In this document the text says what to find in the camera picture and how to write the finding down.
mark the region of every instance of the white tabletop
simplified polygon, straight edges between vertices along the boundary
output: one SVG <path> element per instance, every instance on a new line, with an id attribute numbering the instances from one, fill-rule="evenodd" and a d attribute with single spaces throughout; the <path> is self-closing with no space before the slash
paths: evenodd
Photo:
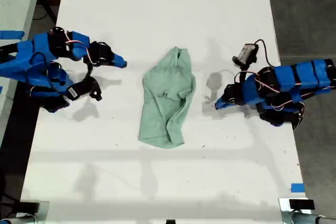
<path id="1" fill-rule="evenodd" d="M 48 223 L 281 223 L 278 198 L 304 196 L 290 192 L 302 182 L 291 125 L 212 107 L 245 43 L 263 38 L 279 64 L 269 0 L 61 0 L 57 25 L 107 42 L 128 67 L 94 70 L 100 102 L 40 110 L 22 199 L 49 201 Z M 189 50 L 197 88 L 185 144 L 162 150 L 138 141 L 141 79 L 174 46 Z M 86 72 L 60 62 L 74 80 Z M 251 69 L 264 66 L 260 49 Z"/>
<path id="2" fill-rule="evenodd" d="M 36 0 L 0 0 L 0 30 L 18 30 L 26 33 L 27 39 Z M 0 46 L 18 42 L 18 40 L 0 40 Z M 12 108 L 12 100 L 16 89 L 16 81 L 0 77 L 3 87 L 0 95 L 0 146 L 5 133 L 8 117 Z"/>

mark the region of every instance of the blue tape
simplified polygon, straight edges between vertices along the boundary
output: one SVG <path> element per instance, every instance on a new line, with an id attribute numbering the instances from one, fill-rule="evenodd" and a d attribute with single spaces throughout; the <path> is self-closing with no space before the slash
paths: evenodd
<path id="1" fill-rule="evenodd" d="M 327 65 L 325 60 L 313 60 L 313 64 L 315 66 L 315 73 L 317 78 L 319 79 L 319 88 L 325 88 L 330 85 L 330 80 L 327 75 Z"/>
<path id="2" fill-rule="evenodd" d="M 300 81 L 302 82 L 300 89 L 312 89 L 317 87 L 318 81 L 314 75 L 311 61 L 297 64 L 296 70 Z"/>
<path id="3" fill-rule="evenodd" d="M 0 31 L 0 39 L 22 39 L 24 31 Z"/>
<path id="4" fill-rule="evenodd" d="M 290 188 L 291 193 L 304 193 L 305 187 L 304 183 L 292 183 Z"/>
<path id="5" fill-rule="evenodd" d="M 287 92 L 295 87 L 295 78 L 291 66 L 280 66 L 274 68 L 277 79 L 280 83 L 280 90 Z"/>

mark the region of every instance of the white table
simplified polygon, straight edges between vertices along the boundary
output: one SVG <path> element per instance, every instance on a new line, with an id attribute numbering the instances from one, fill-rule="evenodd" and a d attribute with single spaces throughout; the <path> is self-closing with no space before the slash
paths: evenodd
<path id="1" fill-rule="evenodd" d="M 232 83 L 245 43 L 263 38 L 279 64 L 269 0 L 61 0 L 57 25 L 129 64 L 94 70 L 102 101 L 40 110 L 22 199 L 49 201 L 48 223 L 281 223 L 278 198 L 304 196 L 290 192 L 302 182 L 291 126 L 249 108 L 215 111 L 206 98 L 214 73 L 216 98 Z M 197 88 L 185 145 L 162 150 L 138 141 L 141 79 L 174 46 L 189 49 Z M 75 80 L 86 72 L 60 62 Z M 264 66 L 261 49 L 251 69 Z"/>
<path id="2" fill-rule="evenodd" d="M 18 30 L 26 33 L 27 39 L 32 23 L 36 0 L 0 0 L 0 30 Z M 0 40 L 0 46 L 18 40 Z M 13 104 L 16 81 L 0 77 L 3 90 L 0 95 L 0 146 Z"/>

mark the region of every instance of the white wire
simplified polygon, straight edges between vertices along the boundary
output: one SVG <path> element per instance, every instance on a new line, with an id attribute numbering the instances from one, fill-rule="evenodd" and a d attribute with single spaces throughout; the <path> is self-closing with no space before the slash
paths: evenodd
<path id="1" fill-rule="evenodd" d="M 64 30 L 64 34 L 65 34 L 65 37 L 67 38 L 67 42 L 65 42 L 65 44 L 70 44 L 70 43 L 81 43 L 82 45 L 85 46 L 85 49 L 86 49 L 86 53 L 88 55 L 88 58 L 91 62 L 92 65 L 96 65 L 97 63 L 93 63 L 92 59 L 91 59 L 91 56 L 90 56 L 90 53 L 89 53 L 89 50 L 88 50 L 88 47 L 82 42 L 82 41 L 79 41 L 79 40 L 71 40 L 68 36 L 68 31 Z"/>

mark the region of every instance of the black cable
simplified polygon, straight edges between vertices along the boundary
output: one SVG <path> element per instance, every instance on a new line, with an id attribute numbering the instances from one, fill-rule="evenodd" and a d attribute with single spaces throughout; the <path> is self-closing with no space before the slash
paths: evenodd
<path id="1" fill-rule="evenodd" d="M 43 15 L 41 18 L 34 18 L 34 17 L 33 17 L 33 20 L 41 20 L 41 19 L 44 19 L 44 18 L 47 17 L 47 16 L 48 16 L 48 13 L 47 13 L 47 11 L 46 11 L 45 15 Z"/>
<path id="2" fill-rule="evenodd" d="M 41 20 L 48 16 L 48 13 L 45 13 L 41 18 L 33 18 L 33 20 Z"/>
<path id="3" fill-rule="evenodd" d="M 267 49 L 266 49 L 266 44 L 265 44 L 264 40 L 263 40 L 263 39 L 258 39 L 256 42 L 254 42 L 254 44 L 257 44 L 257 43 L 260 42 L 260 41 L 261 41 L 261 42 L 263 43 L 263 45 L 264 45 L 264 49 L 265 49 L 265 58 L 266 58 L 267 63 L 269 64 L 270 67 L 274 68 L 274 66 L 273 66 L 271 63 L 269 63 L 269 61 L 268 61 Z"/>

